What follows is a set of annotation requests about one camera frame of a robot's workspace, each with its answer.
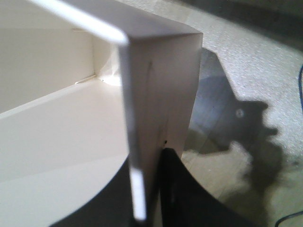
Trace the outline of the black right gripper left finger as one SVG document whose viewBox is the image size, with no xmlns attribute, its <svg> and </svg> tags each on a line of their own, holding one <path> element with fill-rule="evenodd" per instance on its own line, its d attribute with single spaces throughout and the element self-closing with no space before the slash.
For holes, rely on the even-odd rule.
<svg viewBox="0 0 303 227">
<path fill-rule="evenodd" d="M 53 227 L 131 227 L 133 210 L 126 158 L 112 180 L 88 203 Z"/>
</svg>

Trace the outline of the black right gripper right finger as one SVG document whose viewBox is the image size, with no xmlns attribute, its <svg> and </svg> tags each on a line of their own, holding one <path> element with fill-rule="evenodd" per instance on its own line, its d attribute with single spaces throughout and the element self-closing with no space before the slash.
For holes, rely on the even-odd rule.
<svg viewBox="0 0 303 227">
<path fill-rule="evenodd" d="M 204 189 L 171 148 L 160 157 L 160 199 L 165 227 L 253 226 Z"/>
</svg>

